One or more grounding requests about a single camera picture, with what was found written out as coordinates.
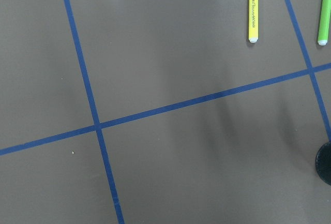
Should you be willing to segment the green highlighter pen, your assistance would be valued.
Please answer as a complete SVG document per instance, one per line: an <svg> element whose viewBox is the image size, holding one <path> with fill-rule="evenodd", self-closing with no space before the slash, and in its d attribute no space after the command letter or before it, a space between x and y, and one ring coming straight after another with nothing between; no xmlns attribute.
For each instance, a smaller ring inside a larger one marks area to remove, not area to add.
<svg viewBox="0 0 331 224"><path fill-rule="evenodd" d="M329 38L330 0L322 0L318 31L318 45L325 46Z"/></svg>

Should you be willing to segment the yellow highlighter pen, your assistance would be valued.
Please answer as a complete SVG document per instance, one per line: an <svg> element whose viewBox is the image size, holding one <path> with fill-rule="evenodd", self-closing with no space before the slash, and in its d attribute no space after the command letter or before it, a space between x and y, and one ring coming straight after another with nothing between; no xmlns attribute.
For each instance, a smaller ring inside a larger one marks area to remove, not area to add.
<svg viewBox="0 0 331 224"><path fill-rule="evenodd" d="M259 39L259 0L249 0L248 40L256 43Z"/></svg>

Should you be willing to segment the black mesh pen holder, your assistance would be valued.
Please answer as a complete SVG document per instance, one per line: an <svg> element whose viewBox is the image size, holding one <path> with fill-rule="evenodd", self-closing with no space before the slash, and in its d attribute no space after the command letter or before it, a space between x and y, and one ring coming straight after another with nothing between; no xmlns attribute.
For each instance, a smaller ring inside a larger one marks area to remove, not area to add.
<svg viewBox="0 0 331 224"><path fill-rule="evenodd" d="M315 170L320 179L330 185L330 142L323 144L315 158Z"/></svg>

